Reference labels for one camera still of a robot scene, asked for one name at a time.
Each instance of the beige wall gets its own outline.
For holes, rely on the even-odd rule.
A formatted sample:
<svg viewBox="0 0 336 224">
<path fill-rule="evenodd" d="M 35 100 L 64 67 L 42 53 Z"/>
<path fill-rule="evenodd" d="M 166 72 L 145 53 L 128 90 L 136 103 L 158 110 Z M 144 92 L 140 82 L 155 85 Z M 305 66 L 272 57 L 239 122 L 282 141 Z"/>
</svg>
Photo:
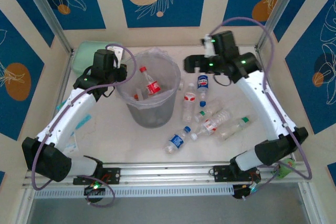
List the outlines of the beige wall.
<svg viewBox="0 0 336 224">
<path fill-rule="evenodd" d="M 44 62 L 18 141 L 0 134 L 0 170 L 6 172 L 0 191 L 0 223 L 9 223 L 13 202 L 27 171 L 21 149 L 25 137 L 35 137 L 50 121 L 68 60 L 58 39 L 50 49 L 15 0 L 0 0 L 0 9 Z"/>
<path fill-rule="evenodd" d="M 126 46 L 199 45 L 200 39 L 223 21 L 228 0 L 204 0 L 200 27 L 127 28 L 122 0 L 98 0 L 106 29 L 67 30 L 77 47 L 83 40 L 119 41 Z M 240 45 L 255 45 L 261 35 L 258 27 L 231 27 Z"/>
<path fill-rule="evenodd" d="M 336 219 L 336 188 L 327 171 L 327 165 L 336 162 L 336 125 L 314 135 L 304 111 L 299 93 L 295 87 L 285 57 L 306 31 L 328 0 L 306 0 L 289 26 L 288 30 L 276 44 L 276 57 L 270 73 L 270 82 L 279 102 L 298 126 L 304 126 L 309 132 L 303 143 L 309 163 L 312 167 L 313 182 L 330 220 Z M 268 62 L 269 43 L 261 51 L 262 58 Z"/>
</svg>

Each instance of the metal bracket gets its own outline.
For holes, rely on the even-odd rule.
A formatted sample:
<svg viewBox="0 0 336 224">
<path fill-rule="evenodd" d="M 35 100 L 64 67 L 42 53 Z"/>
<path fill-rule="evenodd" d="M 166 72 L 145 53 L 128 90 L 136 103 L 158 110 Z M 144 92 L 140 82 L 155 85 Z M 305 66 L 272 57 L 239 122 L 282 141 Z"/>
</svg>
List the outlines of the metal bracket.
<svg viewBox="0 0 336 224">
<path fill-rule="evenodd" d="M 230 171 L 229 165 L 215 165 L 213 167 L 215 182 L 259 182 L 261 180 L 260 172 L 257 168 L 252 168 L 244 173 L 235 176 Z"/>
<path fill-rule="evenodd" d="M 102 179 L 108 185 L 118 185 L 120 180 L 120 168 L 102 168 L 101 174 L 103 177 L 99 178 Z M 91 185 L 94 181 L 92 179 L 86 179 L 82 177 L 74 178 L 72 182 L 74 185 Z"/>
</svg>

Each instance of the plastic bottle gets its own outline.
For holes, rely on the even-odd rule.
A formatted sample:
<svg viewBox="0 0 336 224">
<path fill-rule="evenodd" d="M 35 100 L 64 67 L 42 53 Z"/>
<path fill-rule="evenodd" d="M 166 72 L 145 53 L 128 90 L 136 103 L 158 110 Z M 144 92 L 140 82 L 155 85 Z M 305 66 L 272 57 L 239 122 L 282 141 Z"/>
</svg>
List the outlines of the plastic bottle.
<svg viewBox="0 0 336 224">
<path fill-rule="evenodd" d="M 192 140 L 197 140 L 200 136 L 210 136 L 213 134 L 217 127 L 219 127 L 224 122 L 227 122 L 231 118 L 231 113 L 227 110 L 222 109 L 212 118 L 207 119 L 204 123 L 200 124 L 195 133 L 191 134 Z"/>
<path fill-rule="evenodd" d="M 147 73 L 146 67 L 141 67 L 140 72 L 144 76 L 144 85 L 147 89 L 148 96 L 158 94 L 161 91 L 161 88 L 157 81 L 154 81 L 154 79 Z"/>
<path fill-rule="evenodd" d="M 199 111 L 195 115 L 195 121 L 199 123 L 205 119 L 208 119 L 211 116 L 213 116 L 215 113 L 220 111 L 222 108 L 223 108 L 223 102 L 221 101 L 221 99 L 216 98 L 212 100 L 211 102 L 209 102 L 203 110 Z"/>
<path fill-rule="evenodd" d="M 184 93 L 183 110 L 182 110 L 182 121 L 191 122 L 196 101 L 196 89 L 193 83 L 189 83 L 188 88 Z"/>
<path fill-rule="evenodd" d="M 197 78 L 197 91 L 199 95 L 199 105 L 204 107 L 206 105 L 206 94 L 209 90 L 208 76 L 200 74 Z"/>
<path fill-rule="evenodd" d="M 185 144 L 186 136 L 190 132 L 190 128 L 187 126 L 183 130 L 176 132 L 167 142 L 164 150 L 167 154 L 173 154 L 179 150 L 179 148 Z"/>
<path fill-rule="evenodd" d="M 216 130 L 216 136 L 220 140 L 226 140 L 235 133 L 243 130 L 248 125 L 251 124 L 250 117 L 243 117 L 240 119 L 236 119 L 229 124 L 223 124 Z"/>
</svg>

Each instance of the white table surface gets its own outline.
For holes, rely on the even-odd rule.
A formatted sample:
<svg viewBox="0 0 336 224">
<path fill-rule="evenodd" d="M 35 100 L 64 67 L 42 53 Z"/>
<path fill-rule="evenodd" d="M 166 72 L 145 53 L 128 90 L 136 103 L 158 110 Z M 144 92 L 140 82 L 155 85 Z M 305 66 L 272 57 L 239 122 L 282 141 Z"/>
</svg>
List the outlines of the white table surface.
<svg viewBox="0 0 336 224">
<path fill-rule="evenodd" d="M 148 48 L 129 48 L 134 54 Z M 189 82 L 196 83 L 196 74 L 186 74 L 182 69 L 183 59 L 193 54 L 203 54 L 201 46 L 160 47 L 173 57 L 181 69 L 185 80 L 185 87 Z M 255 53 L 253 47 L 240 47 L 240 53 Z M 71 72 L 65 96 L 71 92 L 76 75 Z M 222 83 L 228 83 L 225 76 L 218 77 Z M 222 87 L 209 76 L 208 101 L 214 97 L 221 97 L 225 106 L 230 109 L 234 118 L 256 114 L 251 103 L 242 91 L 235 86 Z M 201 138 L 198 142 L 187 142 L 180 151 L 167 155 L 163 146 L 168 138 L 185 123 L 181 120 L 183 91 L 176 95 L 172 118 L 164 126 L 157 129 L 146 129 L 139 126 L 132 118 L 126 104 L 117 95 L 117 91 L 109 98 L 101 97 L 91 109 L 92 116 L 84 126 L 76 131 L 79 152 L 76 155 L 89 155 L 103 162 L 122 163 L 157 163 L 157 162 L 208 162 L 229 161 L 237 154 L 252 148 L 266 139 L 265 131 L 259 120 L 248 128 L 235 134 L 227 141 L 219 144 L 214 137 Z M 196 104 L 195 112 L 200 107 Z M 192 131 L 196 123 L 190 125 Z"/>
</svg>

